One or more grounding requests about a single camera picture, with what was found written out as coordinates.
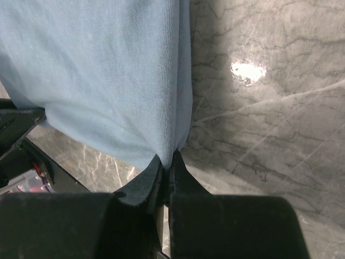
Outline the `teal blue t shirt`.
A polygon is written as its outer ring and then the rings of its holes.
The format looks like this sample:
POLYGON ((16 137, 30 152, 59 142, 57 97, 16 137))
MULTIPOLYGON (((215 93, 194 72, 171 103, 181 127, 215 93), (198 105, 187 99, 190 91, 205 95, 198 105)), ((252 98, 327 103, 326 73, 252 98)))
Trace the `teal blue t shirt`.
POLYGON ((1 83, 70 138, 169 168, 192 115, 189 1, 1 1, 1 83))

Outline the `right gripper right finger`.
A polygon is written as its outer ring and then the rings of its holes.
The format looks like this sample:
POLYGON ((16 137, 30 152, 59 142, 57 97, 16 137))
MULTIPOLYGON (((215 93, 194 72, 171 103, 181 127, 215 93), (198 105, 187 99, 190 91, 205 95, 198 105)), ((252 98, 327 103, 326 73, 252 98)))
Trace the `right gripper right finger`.
POLYGON ((168 175, 172 258, 309 258, 284 198, 211 194, 188 172, 180 152, 168 175))

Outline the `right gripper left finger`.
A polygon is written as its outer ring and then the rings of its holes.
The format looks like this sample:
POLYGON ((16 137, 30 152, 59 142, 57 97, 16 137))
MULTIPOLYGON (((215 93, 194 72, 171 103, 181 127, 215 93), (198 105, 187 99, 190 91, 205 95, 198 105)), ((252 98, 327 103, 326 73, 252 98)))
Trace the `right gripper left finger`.
POLYGON ((159 258, 163 168, 155 156, 113 193, 1 196, 1 258, 159 258))

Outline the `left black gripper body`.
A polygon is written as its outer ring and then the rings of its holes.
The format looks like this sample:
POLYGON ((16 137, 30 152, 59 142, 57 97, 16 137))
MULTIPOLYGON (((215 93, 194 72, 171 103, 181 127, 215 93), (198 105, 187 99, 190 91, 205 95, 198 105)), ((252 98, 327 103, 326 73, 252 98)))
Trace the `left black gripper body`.
POLYGON ((1 193, 88 192, 27 138, 45 119, 42 108, 18 109, 1 99, 1 193))

